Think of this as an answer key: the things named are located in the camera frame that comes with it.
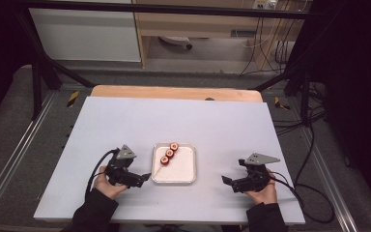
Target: black sleeve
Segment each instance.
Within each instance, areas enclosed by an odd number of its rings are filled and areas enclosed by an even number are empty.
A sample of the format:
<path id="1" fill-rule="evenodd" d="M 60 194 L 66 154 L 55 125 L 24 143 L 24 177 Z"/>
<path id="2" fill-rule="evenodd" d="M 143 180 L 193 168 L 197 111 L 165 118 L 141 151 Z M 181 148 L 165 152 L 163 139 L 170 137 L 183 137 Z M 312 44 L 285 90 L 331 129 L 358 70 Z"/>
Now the black sleeve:
<path id="1" fill-rule="evenodd" d="M 249 232 L 283 232 L 288 231 L 277 203 L 258 204 L 246 211 Z"/>
<path id="2" fill-rule="evenodd" d="M 74 212 L 71 226 L 62 232 L 103 232 L 119 204 L 93 188 L 83 205 Z"/>

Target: power outlet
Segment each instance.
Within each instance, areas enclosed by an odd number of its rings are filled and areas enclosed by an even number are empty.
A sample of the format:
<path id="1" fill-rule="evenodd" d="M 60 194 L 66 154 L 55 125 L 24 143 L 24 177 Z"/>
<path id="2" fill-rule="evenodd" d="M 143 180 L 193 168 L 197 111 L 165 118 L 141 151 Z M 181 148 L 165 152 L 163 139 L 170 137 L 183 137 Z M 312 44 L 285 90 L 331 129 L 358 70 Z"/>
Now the power outlet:
<path id="1" fill-rule="evenodd" d="M 252 9 L 275 10 L 278 0 L 255 0 Z"/>

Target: person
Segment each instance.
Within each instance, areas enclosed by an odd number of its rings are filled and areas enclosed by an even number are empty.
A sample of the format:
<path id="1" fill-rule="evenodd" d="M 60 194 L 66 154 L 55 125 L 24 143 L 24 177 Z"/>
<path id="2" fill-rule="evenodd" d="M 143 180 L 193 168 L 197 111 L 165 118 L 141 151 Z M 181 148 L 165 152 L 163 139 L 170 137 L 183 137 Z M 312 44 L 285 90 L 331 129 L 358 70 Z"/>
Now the person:
<path id="1" fill-rule="evenodd" d="M 85 202 L 74 212 L 71 224 L 61 232 L 108 232 L 118 229 L 118 224 L 109 221 L 119 206 L 115 198 L 128 187 L 112 186 L 104 171 L 105 166 L 102 166 Z M 288 231 L 279 210 L 273 179 L 261 191 L 246 191 L 245 194 L 254 202 L 254 206 L 246 211 L 249 232 Z"/>

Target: white tabletop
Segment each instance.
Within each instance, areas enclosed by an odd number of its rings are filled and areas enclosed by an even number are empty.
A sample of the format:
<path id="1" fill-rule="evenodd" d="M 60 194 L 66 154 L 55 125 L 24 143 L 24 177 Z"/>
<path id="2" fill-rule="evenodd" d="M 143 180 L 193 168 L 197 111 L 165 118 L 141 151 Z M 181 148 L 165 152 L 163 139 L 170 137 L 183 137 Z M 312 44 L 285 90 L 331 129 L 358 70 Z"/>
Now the white tabletop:
<path id="1" fill-rule="evenodd" d="M 34 218 L 71 220 L 94 167 L 109 150 L 127 144 L 137 155 L 128 170 L 142 175 L 151 172 L 154 146 L 172 141 L 195 146 L 196 180 L 164 186 L 150 179 L 142 188 L 130 188 L 116 199 L 120 205 L 112 221 L 245 224 L 252 202 L 224 185 L 221 175 L 246 177 L 238 159 L 253 152 L 281 159 L 267 167 L 292 185 L 265 103 L 89 97 Z M 276 188 L 285 222 L 304 223 L 294 195 L 279 183 Z"/>

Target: white tray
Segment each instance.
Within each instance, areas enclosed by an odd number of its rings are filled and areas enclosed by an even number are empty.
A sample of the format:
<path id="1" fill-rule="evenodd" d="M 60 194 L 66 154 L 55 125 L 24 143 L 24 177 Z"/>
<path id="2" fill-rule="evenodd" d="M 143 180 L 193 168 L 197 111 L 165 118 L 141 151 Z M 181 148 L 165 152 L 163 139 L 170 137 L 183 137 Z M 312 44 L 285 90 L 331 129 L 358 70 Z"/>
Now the white tray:
<path id="1" fill-rule="evenodd" d="M 160 159 L 165 156 L 170 143 L 158 143 L 153 150 L 152 179 L 159 184 L 191 184 L 197 177 L 195 148 L 188 143 L 179 143 L 179 149 L 168 165 Z"/>

